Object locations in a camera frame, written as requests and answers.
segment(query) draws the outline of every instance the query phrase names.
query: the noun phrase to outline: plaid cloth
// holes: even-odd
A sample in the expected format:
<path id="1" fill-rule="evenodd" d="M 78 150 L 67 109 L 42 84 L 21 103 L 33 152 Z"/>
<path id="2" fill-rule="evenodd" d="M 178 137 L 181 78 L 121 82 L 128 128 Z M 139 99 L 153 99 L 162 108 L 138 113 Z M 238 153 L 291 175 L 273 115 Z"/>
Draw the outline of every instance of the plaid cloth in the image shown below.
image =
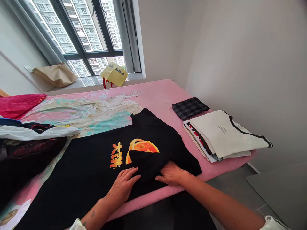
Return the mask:
<path id="1" fill-rule="evenodd" d="M 175 103 L 172 108 L 182 120 L 187 120 L 189 117 L 210 109 L 196 97 Z"/>

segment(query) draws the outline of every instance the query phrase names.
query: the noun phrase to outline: wooden furniture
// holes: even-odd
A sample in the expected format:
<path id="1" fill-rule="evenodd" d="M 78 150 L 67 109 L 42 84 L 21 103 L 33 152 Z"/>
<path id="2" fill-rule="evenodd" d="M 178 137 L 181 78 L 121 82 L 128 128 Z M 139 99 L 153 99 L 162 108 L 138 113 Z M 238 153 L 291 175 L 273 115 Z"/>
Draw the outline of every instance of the wooden furniture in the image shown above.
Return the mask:
<path id="1" fill-rule="evenodd" d="M 9 95 L 4 92 L 2 89 L 0 89 L 0 97 L 8 97 Z"/>

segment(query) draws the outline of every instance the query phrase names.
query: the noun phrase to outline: pillow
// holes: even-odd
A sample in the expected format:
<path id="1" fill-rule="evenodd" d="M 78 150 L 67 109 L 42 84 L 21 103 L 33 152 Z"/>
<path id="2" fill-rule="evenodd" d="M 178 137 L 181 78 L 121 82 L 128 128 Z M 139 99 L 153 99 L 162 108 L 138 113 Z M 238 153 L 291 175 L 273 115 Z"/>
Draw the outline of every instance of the pillow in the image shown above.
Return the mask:
<path id="1" fill-rule="evenodd" d="M 0 97 L 0 115 L 4 118 L 20 119 L 46 96 L 47 94 L 24 94 Z"/>

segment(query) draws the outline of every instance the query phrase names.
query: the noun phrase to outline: curtain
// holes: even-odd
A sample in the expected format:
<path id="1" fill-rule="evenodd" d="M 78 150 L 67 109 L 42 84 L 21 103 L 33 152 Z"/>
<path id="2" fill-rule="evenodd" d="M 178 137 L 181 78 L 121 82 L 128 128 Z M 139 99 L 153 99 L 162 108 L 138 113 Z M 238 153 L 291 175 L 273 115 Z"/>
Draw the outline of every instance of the curtain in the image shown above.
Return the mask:
<path id="1" fill-rule="evenodd" d="M 2 1 L 22 28 L 27 32 L 50 65 L 56 65 L 61 62 L 67 64 L 60 50 L 56 47 L 40 21 L 24 0 Z"/>
<path id="2" fill-rule="evenodd" d="M 127 72 L 141 72 L 132 0 L 113 0 Z"/>

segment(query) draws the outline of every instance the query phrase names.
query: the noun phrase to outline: white sleeve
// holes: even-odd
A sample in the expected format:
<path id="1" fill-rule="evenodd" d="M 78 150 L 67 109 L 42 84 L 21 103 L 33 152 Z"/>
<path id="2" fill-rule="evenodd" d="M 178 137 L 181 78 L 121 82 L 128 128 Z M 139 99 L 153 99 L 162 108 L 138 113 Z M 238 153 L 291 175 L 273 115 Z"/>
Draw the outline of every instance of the white sleeve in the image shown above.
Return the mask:
<path id="1" fill-rule="evenodd" d="M 265 217 L 265 224 L 260 230 L 290 230 L 279 221 L 275 221 L 274 217 L 266 216 Z"/>
<path id="2" fill-rule="evenodd" d="M 86 230 L 86 228 L 82 225 L 80 219 L 77 218 L 69 230 Z"/>

